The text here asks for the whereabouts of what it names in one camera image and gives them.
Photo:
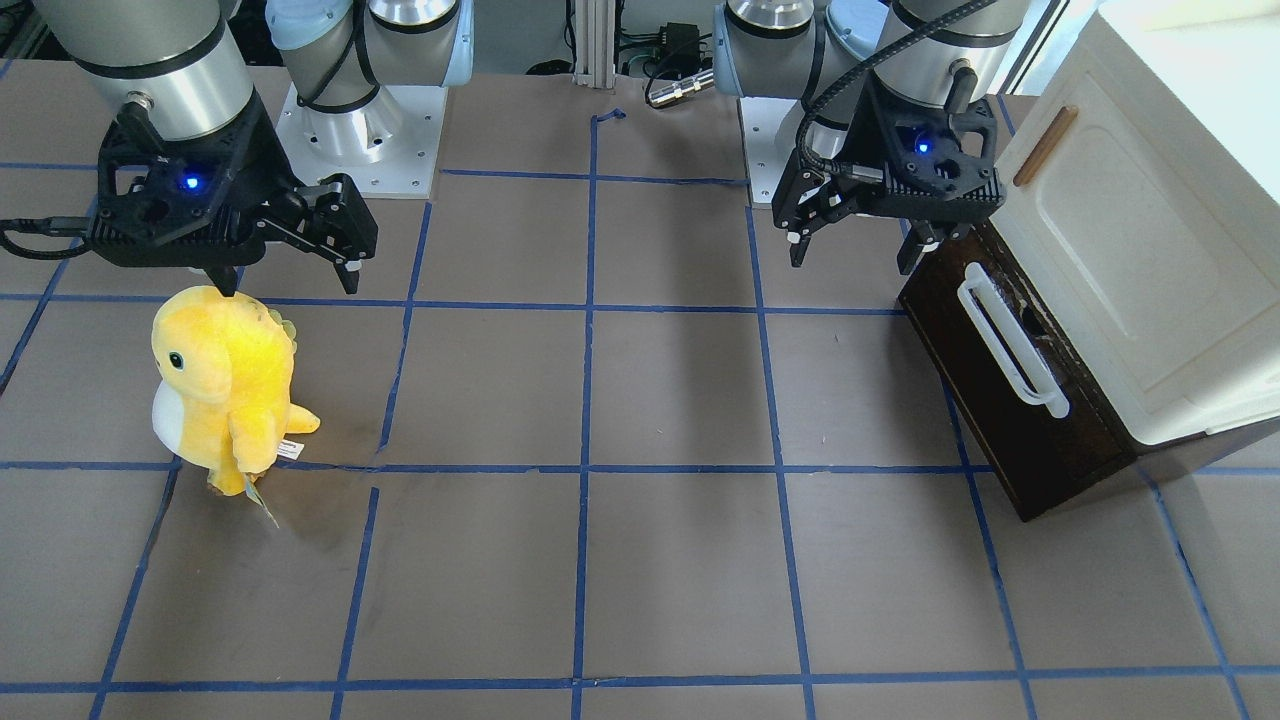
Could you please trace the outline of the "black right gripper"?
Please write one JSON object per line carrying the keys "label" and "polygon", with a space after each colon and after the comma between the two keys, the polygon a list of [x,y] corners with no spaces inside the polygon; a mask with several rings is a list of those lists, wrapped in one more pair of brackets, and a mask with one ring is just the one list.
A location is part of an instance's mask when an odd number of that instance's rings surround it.
{"label": "black right gripper", "polygon": [[227,126],[164,140],[137,101],[127,101],[99,150],[90,249],[118,266],[198,268],[223,297],[274,242],[326,260],[344,293],[358,292],[378,223],[346,173],[301,186],[259,95]]}

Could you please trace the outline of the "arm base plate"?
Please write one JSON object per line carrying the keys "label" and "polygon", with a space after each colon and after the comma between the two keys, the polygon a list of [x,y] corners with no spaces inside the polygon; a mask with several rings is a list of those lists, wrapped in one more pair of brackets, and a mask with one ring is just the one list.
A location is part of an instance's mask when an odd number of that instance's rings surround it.
{"label": "arm base plate", "polygon": [[429,199],[449,90],[385,86],[346,114],[302,108],[289,87],[276,135],[306,184],[343,173],[365,199]]}
{"label": "arm base plate", "polygon": [[804,108],[796,99],[741,97],[739,114],[750,201],[756,209],[767,209],[795,150]]}

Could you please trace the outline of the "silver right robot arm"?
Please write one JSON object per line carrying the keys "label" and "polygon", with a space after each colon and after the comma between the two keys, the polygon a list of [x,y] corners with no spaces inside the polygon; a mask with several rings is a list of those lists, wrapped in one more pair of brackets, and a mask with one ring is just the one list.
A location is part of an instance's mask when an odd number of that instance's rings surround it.
{"label": "silver right robot arm", "polygon": [[81,238],[115,266],[189,268],[224,296],[270,243],[326,261],[346,293],[375,256],[361,167],[420,160],[397,87],[461,86],[474,68],[470,1],[269,1],[268,32],[294,87],[298,129],[275,126],[227,1],[38,1],[115,115],[100,145],[95,214],[5,222]]}

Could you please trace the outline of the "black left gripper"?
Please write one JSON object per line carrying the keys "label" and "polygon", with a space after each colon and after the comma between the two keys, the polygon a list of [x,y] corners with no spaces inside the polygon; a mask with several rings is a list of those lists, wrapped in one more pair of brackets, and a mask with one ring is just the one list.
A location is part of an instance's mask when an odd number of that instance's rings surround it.
{"label": "black left gripper", "polygon": [[870,76],[861,87],[833,176],[787,160],[771,201],[776,227],[788,233],[788,259],[800,268],[813,236],[851,214],[905,220],[896,255],[900,275],[950,237],[951,224],[979,224],[1006,200],[995,168],[1001,127],[991,102],[977,99],[948,114],[899,96]]}

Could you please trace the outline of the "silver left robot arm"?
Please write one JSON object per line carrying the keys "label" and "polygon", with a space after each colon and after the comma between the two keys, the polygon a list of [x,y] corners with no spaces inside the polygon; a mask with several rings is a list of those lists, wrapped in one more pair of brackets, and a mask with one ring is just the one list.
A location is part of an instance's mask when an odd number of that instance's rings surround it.
{"label": "silver left robot arm", "polygon": [[803,264],[847,217],[909,228],[908,275],[1005,200],[988,92],[1025,1],[727,1],[716,87],[739,97],[751,200]]}

